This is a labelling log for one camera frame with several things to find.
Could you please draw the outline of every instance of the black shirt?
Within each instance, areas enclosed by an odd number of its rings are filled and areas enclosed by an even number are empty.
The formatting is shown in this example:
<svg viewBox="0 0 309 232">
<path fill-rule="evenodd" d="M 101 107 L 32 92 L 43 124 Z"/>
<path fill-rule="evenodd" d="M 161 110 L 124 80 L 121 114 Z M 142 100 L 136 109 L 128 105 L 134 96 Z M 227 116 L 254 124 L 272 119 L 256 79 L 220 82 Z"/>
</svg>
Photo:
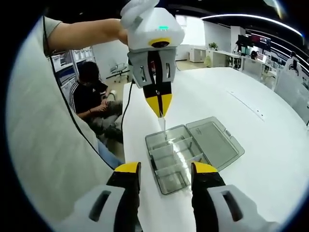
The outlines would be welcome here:
<svg viewBox="0 0 309 232">
<path fill-rule="evenodd" d="M 70 107 L 77 113 L 86 112 L 101 104 L 100 93 L 93 87 L 84 86 L 76 81 L 70 89 Z"/>
</svg>

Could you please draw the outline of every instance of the gray sleeve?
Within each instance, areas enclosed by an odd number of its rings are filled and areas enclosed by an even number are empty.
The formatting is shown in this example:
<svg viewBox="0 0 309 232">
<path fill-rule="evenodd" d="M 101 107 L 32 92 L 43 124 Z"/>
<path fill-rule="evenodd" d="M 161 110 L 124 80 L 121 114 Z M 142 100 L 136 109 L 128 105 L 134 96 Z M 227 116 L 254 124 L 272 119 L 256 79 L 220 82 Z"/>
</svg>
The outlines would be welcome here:
<svg viewBox="0 0 309 232">
<path fill-rule="evenodd" d="M 61 23 L 59 20 L 54 20 L 48 17 L 45 17 L 45 28 L 47 37 L 53 32 L 53 30 Z"/>
</svg>

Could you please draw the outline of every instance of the white desk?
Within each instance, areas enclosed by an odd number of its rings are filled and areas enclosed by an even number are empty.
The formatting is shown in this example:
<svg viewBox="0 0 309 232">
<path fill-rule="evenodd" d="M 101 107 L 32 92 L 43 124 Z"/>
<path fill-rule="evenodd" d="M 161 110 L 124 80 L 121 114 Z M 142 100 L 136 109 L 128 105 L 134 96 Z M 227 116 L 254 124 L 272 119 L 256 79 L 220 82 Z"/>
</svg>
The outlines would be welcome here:
<svg viewBox="0 0 309 232">
<path fill-rule="evenodd" d="M 124 89 L 124 107 L 129 85 Z M 231 68 L 176 72 L 172 91 L 167 129 L 217 117 L 245 149 L 220 175 L 254 200 L 266 220 L 283 223 L 309 183 L 309 134 L 297 113 L 266 86 Z M 157 188 L 145 136 L 160 131 L 160 126 L 135 85 L 123 129 L 126 162 L 142 163 L 139 219 L 144 231 L 195 231 L 190 190 L 164 196 Z"/>
</svg>

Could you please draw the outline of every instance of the curved white desk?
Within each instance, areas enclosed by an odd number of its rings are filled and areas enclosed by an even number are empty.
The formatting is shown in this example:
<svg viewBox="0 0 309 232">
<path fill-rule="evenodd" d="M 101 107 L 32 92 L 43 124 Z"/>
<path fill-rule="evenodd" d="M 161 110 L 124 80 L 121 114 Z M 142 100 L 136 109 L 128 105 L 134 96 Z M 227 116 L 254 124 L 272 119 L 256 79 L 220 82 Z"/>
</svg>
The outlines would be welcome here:
<svg viewBox="0 0 309 232">
<path fill-rule="evenodd" d="M 302 119 L 266 86 L 231 68 L 177 72 L 172 89 L 166 128 L 217 117 L 245 149 L 221 177 L 254 200 L 266 220 L 283 223 L 309 183 L 309 132 Z M 157 188 L 145 136 L 160 126 L 135 85 L 123 129 L 126 162 L 142 163 L 139 219 L 144 231 L 195 231 L 190 190 L 165 196 Z"/>
</svg>

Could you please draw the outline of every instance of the potted plant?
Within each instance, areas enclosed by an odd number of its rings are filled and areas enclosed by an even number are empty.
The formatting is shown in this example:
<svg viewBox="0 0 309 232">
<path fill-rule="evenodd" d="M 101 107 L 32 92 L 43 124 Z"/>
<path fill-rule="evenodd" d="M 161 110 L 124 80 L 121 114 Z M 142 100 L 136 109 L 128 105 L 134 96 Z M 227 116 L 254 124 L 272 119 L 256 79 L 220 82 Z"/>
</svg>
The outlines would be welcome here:
<svg viewBox="0 0 309 232">
<path fill-rule="evenodd" d="M 208 44 L 208 47 L 209 47 L 210 49 L 213 49 L 213 50 L 218 49 L 218 45 L 217 45 L 216 43 L 209 43 L 209 44 Z"/>
</svg>

